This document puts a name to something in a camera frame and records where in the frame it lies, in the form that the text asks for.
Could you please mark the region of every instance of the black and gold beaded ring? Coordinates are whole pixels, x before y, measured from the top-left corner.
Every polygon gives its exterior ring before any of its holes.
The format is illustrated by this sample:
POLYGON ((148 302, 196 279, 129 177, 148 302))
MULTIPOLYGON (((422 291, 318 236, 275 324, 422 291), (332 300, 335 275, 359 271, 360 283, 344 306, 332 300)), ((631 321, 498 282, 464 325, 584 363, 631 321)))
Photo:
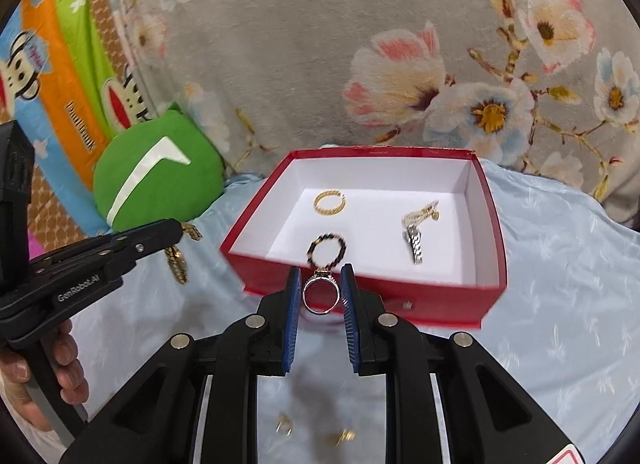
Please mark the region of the black and gold beaded ring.
POLYGON ((306 259, 308 260, 311 268, 314 270, 314 274, 311 276, 310 279, 308 279, 308 281, 306 281, 305 287, 302 289, 302 303, 305 306, 306 310, 308 310, 311 314, 322 316, 324 314, 329 314, 332 310, 338 307, 338 304, 340 303, 340 287, 338 287, 338 283, 331 276, 331 270, 335 266, 337 266, 340 263, 340 261, 344 258, 344 254, 346 253, 346 250, 347 250, 347 244, 345 243, 344 239, 340 237, 340 235, 337 235, 335 233, 327 233, 325 235, 320 235, 316 240, 311 242, 311 245, 309 246, 309 251, 306 252, 306 259), (337 240, 338 243, 340 244, 340 252, 338 253, 338 256, 334 258, 333 262, 331 262, 326 266, 318 267, 314 262, 314 251, 316 250, 316 247, 318 246, 318 244, 320 244, 321 242, 324 242, 325 240, 332 240, 332 239, 337 240), (309 304, 306 303, 306 290, 316 282, 327 282, 331 284, 331 286, 335 290, 334 304, 328 309, 324 309, 323 311, 317 311, 316 309, 312 309, 309 306, 309 304))
POLYGON ((320 235, 316 240, 311 242, 311 245, 309 246, 309 251, 306 252, 306 261, 309 262, 309 265, 312 267, 313 270, 324 269, 325 271, 330 271, 340 263, 340 261, 344 258, 344 254, 346 253, 346 251, 347 251, 347 244, 344 242, 344 239, 340 237, 340 235, 337 235, 335 233, 326 233, 324 235, 320 235), (338 256, 334 258, 333 262, 331 262, 327 266, 319 267, 314 262, 314 251, 316 250, 316 247, 318 247, 320 243, 324 242, 325 240, 333 240, 333 239, 337 240, 338 244, 340 244, 340 252, 338 253, 338 256))

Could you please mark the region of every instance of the metal pin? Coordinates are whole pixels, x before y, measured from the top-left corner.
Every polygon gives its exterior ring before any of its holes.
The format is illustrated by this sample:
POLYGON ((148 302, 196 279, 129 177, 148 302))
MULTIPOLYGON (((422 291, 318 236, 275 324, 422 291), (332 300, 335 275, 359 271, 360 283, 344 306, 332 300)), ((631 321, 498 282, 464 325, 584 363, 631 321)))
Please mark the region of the metal pin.
POLYGON ((453 335, 453 343, 460 347, 468 347, 471 346, 471 343, 474 342, 473 337, 467 332, 456 332, 453 335))
POLYGON ((171 346, 174 349, 184 349, 190 342, 191 340, 186 334, 176 334, 171 338, 171 346))
POLYGON ((378 322, 384 327, 393 327, 398 324, 398 316, 390 313, 381 314, 378 316, 378 322))
POLYGON ((264 325, 265 319, 259 314, 252 314, 244 320, 247 327, 251 327, 251 329, 260 329, 264 325))

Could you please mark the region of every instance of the silver ring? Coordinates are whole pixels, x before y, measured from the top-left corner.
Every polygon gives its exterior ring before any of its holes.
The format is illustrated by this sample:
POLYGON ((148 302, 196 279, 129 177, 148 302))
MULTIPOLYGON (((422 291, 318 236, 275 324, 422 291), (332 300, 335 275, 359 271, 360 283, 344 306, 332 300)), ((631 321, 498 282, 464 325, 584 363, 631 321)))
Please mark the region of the silver ring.
POLYGON ((306 281, 305 287, 303 287, 302 289, 302 303, 305 306, 305 309, 308 310, 311 314, 316 314, 316 316, 324 316, 324 314, 329 314, 332 310, 338 307, 338 304, 340 303, 340 287, 338 287, 337 282, 330 273, 321 273, 319 271, 316 271, 313 276, 311 276, 311 278, 306 281), (316 311, 315 309, 309 307, 309 304, 306 303, 306 290, 311 287, 312 284, 320 281, 329 282, 334 286, 335 289, 335 302, 330 308, 326 309, 325 311, 316 311))

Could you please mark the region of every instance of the white stripe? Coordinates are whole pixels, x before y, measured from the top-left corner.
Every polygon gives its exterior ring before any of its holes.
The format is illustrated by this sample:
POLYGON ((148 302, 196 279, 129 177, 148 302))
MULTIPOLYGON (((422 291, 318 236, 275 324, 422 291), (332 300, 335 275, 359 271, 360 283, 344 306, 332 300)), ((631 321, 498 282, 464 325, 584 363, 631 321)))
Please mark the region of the white stripe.
POLYGON ((155 167, 162 159, 175 161, 183 165, 191 164, 191 160, 182 153, 177 145, 167 136, 163 137, 152 146, 149 151, 140 159, 136 168, 129 174, 120 191, 113 201, 113 205, 107 214, 107 224, 113 226, 116 215, 122 208, 136 186, 146 177, 146 175, 155 167))

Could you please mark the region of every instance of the floral bedsheet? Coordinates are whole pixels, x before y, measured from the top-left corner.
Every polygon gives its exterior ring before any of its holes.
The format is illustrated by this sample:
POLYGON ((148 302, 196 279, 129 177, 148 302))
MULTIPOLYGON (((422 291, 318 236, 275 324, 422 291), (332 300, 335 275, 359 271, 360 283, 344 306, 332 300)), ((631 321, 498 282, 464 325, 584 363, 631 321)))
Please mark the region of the floral bedsheet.
POLYGON ((239 171, 324 143, 474 149, 640 194, 640 29, 622 0, 112 0, 150 100, 239 171))

